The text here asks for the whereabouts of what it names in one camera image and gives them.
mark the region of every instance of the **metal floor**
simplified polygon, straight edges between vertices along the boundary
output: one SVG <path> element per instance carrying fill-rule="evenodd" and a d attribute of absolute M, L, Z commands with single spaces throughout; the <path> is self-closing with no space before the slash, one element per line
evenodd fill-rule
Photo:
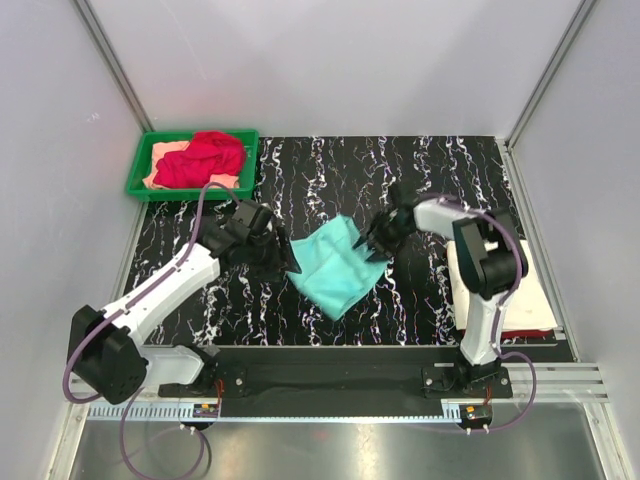
<path fill-rule="evenodd" d="M 494 406 L 494 424 L 518 412 Z M 161 422 L 127 425 L 127 450 L 170 427 Z M 445 433 L 434 432 L 445 430 Z M 605 479 L 580 405 L 537 404 L 517 427 L 490 435 L 452 434 L 457 427 L 408 424 L 213 425 L 206 462 L 192 477 L 207 480 L 424 480 Z M 71 474 L 73 480 L 134 478 L 120 460 L 118 423 L 88 421 Z M 173 432 L 133 457 L 144 474 L 174 478 L 188 470 L 198 441 Z"/>

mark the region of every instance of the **plastic basket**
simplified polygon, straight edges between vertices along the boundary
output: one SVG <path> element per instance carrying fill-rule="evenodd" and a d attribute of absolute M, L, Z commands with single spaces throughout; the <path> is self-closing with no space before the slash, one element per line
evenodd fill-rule
<path fill-rule="evenodd" d="M 258 156 L 258 132 L 256 130 L 219 130 L 239 139 L 247 151 L 247 160 L 238 182 L 239 188 L 232 189 L 238 198 L 251 198 L 256 181 L 256 162 Z M 151 190 L 145 187 L 142 179 L 151 173 L 151 150 L 154 143 L 191 140 L 196 131 L 189 132 L 148 132 L 142 135 L 138 150 L 129 173 L 127 193 L 137 197 L 141 202 L 171 202 L 197 200 L 199 188 Z M 227 200 L 229 194 L 223 189 L 210 189 L 207 200 Z"/>

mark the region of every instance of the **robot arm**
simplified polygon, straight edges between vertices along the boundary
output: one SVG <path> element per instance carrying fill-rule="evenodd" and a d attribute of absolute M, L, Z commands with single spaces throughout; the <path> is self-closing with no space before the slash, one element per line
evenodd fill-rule
<path fill-rule="evenodd" d="M 246 264 L 264 280 L 300 272 L 289 238 L 271 210 L 241 202 L 224 223 L 207 223 L 197 241 L 185 245 L 164 267 L 124 297 L 95 311 L 82 307 L 73 316 L 69 353 L 116 312 L 123 312 L 84 349 L 73 371 L 112 404 L 140 387 L 169 383 L 209 388 L 215 360 L 195 346 L 145 346 L 151 332 L 190 295 L 220 276 L 224 268 Z"/>
<path fill-rule="evenodd" d="M 460 344 L 458 381 L 461 384 L 490 377 L 498 371 L 496 345 L 500 344 L 504 317 L 510 298 L 504 298 L 516 279 L 516 256 L 493 225 L 446 197 L 414 200 L 397 184 L 389 188 L 391 208 L 378 213 L 367 233 L 356 244 L 367 243 L 373 251 L 369 261 L 386 261 L 395 256 L 406 238 L 416 231 L 437 233 L 454 240 L 460 274 L 470 291 L 467 331 Z M 513 238 L 521 259 L 522 277 L 528 264 L 509 213 L 486 212 Z M 488 243 L 497 247 L 487 250 Z"/>

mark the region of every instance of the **cable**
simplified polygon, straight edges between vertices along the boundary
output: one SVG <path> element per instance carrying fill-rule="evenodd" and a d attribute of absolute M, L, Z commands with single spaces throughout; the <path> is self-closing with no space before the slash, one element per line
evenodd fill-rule
<path fill-rule="evenodd" d="M 129 455 L 127 454 L 127 450 L 125 447 L 124 425 L 127 420 L 127 415 L 129 414 L 129 410 L 131 410 L 131 406 L 133 405 L 136 397 L 140 395 L 140 392 L 142 392 L 142 388 L 131 396 L 131 400 L 129 400 L 129 403 L 127 404 L 126 408 L 124 409 L 124 413 L 122 414 L 122 418 L 120 419 L 120 428 L 119 428 L 119 435 L 118 435 L 120 440 L 120 454 L 122 455 L 122 460 L 124 464 L 127 466 L 129 471 L 133 473 L 136 477 L 141 478 L 142 480 L 159 480 L 157 478 L 149 477 L 148 475 L 145 475 L 144 473 L 140 472 L 136 467 L 134 467 L 133 464 L 131 463 L 131 457 L 137 452 L 135 452 L 132 455 Z M 191 475 L 194 474 L 194 472 L 200 466 L 200 463 L 202 463 L 202 459 L 204 458 L 204 449 L 207 443 L 207 439 L 200 430 L 197 430 L 194 427 L 191 427 L 190 431 L 192 434 L 195 433 L 198 436 L 198 439 L 200 440 L 200 453 L 198 453 L 198 458 L 196 459 L 193 466 L 186 473 L 184 473 L 183 475 L 180 475 L 179 477 L 174 477 L 170 480 L 186 480 L 187 478 L 191 477 Z"/>
<path fill-rule="evenodd" d="M 483 405 L 485 406 L 491 406 L 489 405 L 489 403 L 491 402 L 491 398 L 493 397 L 493 392 L 491 391 L 491 385 L 487 385 L 487 398 L 484 399 L 484 402 L 482 402 Z"/>
<path fill-rule="evenodd" d="M 151 444 L 155 443 L 157 440 L 160 440 L 162 437 L 165 437 L 167 434 L 169 434 L 171 432 L 175 432 L 177 430 L 180 430 L 179 426 L 170 427 L 170 428 L 167 428 L 166 430 L 162 430 L 162 431 L 156 433 L 151 438 L 149 438 L 147 441 L 145 441 L 144 445 L 136 448 L 133 452 L 128 452 L 127 453 L 127 457 L 129 458 L 129 460 L 131 460 L 133 457 L 135 457 L 139 453 L 142 453 L 143 451 L 148 450 L 149 446 Z M 102 457 L 102 461 L 105 462 L 109 466 L 116 466 L 116 465 L 120 465 L 121 463 L 124 463 L 122 455 L 120 455 L 120 458 L 118 458 L 117 460 L 111 460 L 111 459 L 107 459 L 107 458 Z"/>
<path fill-rule="evenodd" d="M 196 220 L 193 226 L 193 230 L 191 232 L 191 238 L 189 239 L 189 244 L 187 245 L 187 249 L 185 250 L 184 255 L 182 255 L 182 257 L 180 257 L 180 259 L 176 262 L 175 267 L 170 268 L 169 270 L 164 272 L 153 283 L 151 283 L 151 285 L 149 285 L 147 288 L 141 291 L 134 298 L 129 300 L 129 302 L 125 304 L 126 310 L 131 309 L 140 300 L 142 300 L 144 297 L 149 295 L 149 293 L 151 293 L 154 289 L 158 287 L 158 285 L 160 285 L 167 278 L 169 278 L 171 274 L 175 272 L 187 260 L 198 238 L 198 230 L 200 229 L 200 222 L 202 220 L 202 209 L 204 206 L 205 194 L 207 193 L 207 190 L 211 187 L 218 187 L 226 190 L 226 192 L 229 194 L 231 199 L 236 203 L 236 205 L 240 204 L 240 199 L 235 194 L 235 192 L 233 192 L 231 189 L 229 189 L 225 185 L 222 185 L 221 183 L 209 182 L 204 187 L 202 187 L 202 190 L 200 191 L 200 197 L 198 198 L 198 209 L 196 212 Z M 67 362 L 67 365 L 64 369 L 64 374 L 62 375 L 62 391 L 64 393 L 65 398 L 69 400 L 71 403 L 77 403 L 77 404 L 90 403 L 100 398 L 100 394 L 91 395 L 85 398 L 76 397 L 71 392 L 71 389 L 69 387 L 69 383 L 71 380 L 71 372 L 73 371 L 73 367 L 75 366 L 76 362 L 80 358 L 80 355 L 82 355 L 82 352 L 87 347 L 87 345 L 89 345 L 93 341 L 93 339 L 96 338 L 100 334 L 100 332 L 102 332 L 102 330 L 104 330 L 108 325 L 112 324 L 114 321 L 120 318 L 124 313 L 125 313 L 125 310 L 118 309 L 115 312 L 113 312 L 111 315 L 109 315 L 107 318 L 105 318 L 96 328 L 94 328 L 91 332 L 89 332 L 89 334 L 80 342 L 80 344 L 76 347 L 76 349 L 73 351 L 73 353 L 69 357 L 69 361 Z"/>
<path fill-rule="evenodd" d="M 536 367 L 533 365 L 531 359 L 521 352 L 509 352 L 506 354 L 500 354 L 500 358 L 502 360 L 507 360 L 508 358 L 518 357 L 522 361 L 524 361 L 527 365 L 529 365 L 529 369 L 531 370 L 531 396 L 529 396 L 529 401 L 525 405 L 524 409 L 512 420 L 508 421 L 504 425 L 499 425 L 497 427 L 492 427 L 492 432 L 501 432 L 511 427 L 515 427 L 518 425 L 531 411 L 531 407 L 533 406 L 533 402 L 536 399 L 536 393 L 538 391 L 538 377 L 536 375 Z"/>

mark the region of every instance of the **gray wall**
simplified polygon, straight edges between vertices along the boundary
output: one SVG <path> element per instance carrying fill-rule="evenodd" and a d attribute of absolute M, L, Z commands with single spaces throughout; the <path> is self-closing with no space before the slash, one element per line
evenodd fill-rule
<path fill-rule="evenodd" d="M 504 136 L 579 0 L 91 3 L 158 129 Z"/>
<path fill-rule="evenodd" d="M 0 13 L 0 478 L 41 478 L 71 315 L 109 301 L 140 135 L 68 0 Z"/>
<path fill-rule="evenodd" d="M 599 2 L 515 152 L 584 360 L 640 472 L 640 3 Z"/>

